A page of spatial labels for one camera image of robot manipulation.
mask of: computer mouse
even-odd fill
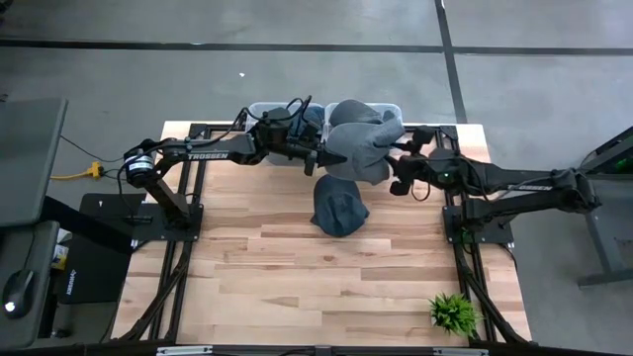
[[[35,272],[23,269],[9,277],[2,291],[2,311],[9,318],[19,318],[31,310]]]

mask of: green plant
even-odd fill
[[[477,322],[483,318],[461,294],[449,297],[442,293],[430,302],[435,325],[443,327],[448,333],[473,336]]]

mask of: white plastic bin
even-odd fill
[[[334,108],[336,108],[337,105],[338,103],[330,103],[325,107],[325,125],[323,125],[323,135],[322,135],[323,140],[327,139],[327,137],[329,136],[329,132],[332,129],[331,125],[329,124],[329,117],[332,115],[332,112],[334,111]],[[396,118],[400,120],[401,123],[403,123],[403,111],[396,104],[365,103],[365,105],[377,111],[380,114],[381,118],[383,117],[383,115],[385,115],[385,112],[391,111],[392,113],[394,113]]]
[[[264,112],[271,111],[277,108],[286,108],[288,103],[289,102],[253,103],[248,107],[248,110],[253,115],[261,118],[261,116],[264,115]],[[290,114],[295,114],[295,112],[299,109],[300,106],[301,106],[300,102],[297,102],[291,105],[290,108],[288,108],[288,110],[290,111]],[[323,105],[317,104],[317,103],[310,103],[308,107],[309,108],[323,108]],[[246,125],[245,125],[246,131],[248,132],[252,127],[255,126],[255,124],[257,124],[257,121],[249,115],[248,118],[246,119]],[[274,165],[302,166],[305,164],[305,162],[301,158],[293,158],[292,160],[290,160],[288,159],[288,157],[283,156],[281,154],[277,154],[277,153],[270,153],[264,159],[266,159],[268,162]]]

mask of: wooden tabletop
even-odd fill
[[[190,124],[166,122],[162,136],[185,137]],[[465,155],[490,161],[482,126],[457,130]],[[179,343],[467,344],[433,327],[429,316],[429,299],[459,293],[441,191],[432,189],[419,203],[391,195],[389,182],[359,184],[371,215],[352,235],[333,238],[310,223],[313,187],[324,170],[307,177],[303,168],[267,162],[207,164],[203,231],[189,267]],[[165,176],[174,191],[179,176],[180,166]],[[426,184],[417,182],[415,192],[423,196]],[[156,241],[133,255],[113,337],[129,330],[154,297],[164,249]],[[512,260],[496,245],[481,249],[491,298],[529,339]],[[170,297],[166,314],[171,304]]]

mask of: concrete floor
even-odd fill
[[[453,45],[633,46],[633,3],[627,0],[444,4]],[[432,0],[31,0],[16,2],[0,35],[441,45],[438,29]],[[578,165],[631,126],[632,59],[458,55],[456,64],[468,122],[485,126],[494,162],[551,169]],[[230,120],[251,102],[308,94],[323,104],[350,97],[393,102],[407,122],[456,122],[444,55],[434,53],[0,48],[0,93],[11,100],[68,98],[64,135],[104,158],[158,137],[166,120]],[[54,173],[74,173],[90,161],[61,143]],[[86,192],[115,189],[108,180],[52,182],[49,193],[78,207]],[[545,212],[521,216],[512,226],[534,340],[631,353],[633,282],[584,290],[576,285],[599,271],[583,217]],[[97,319],[94,332],[81,330],[77,337],[100,338],[108,321]]]

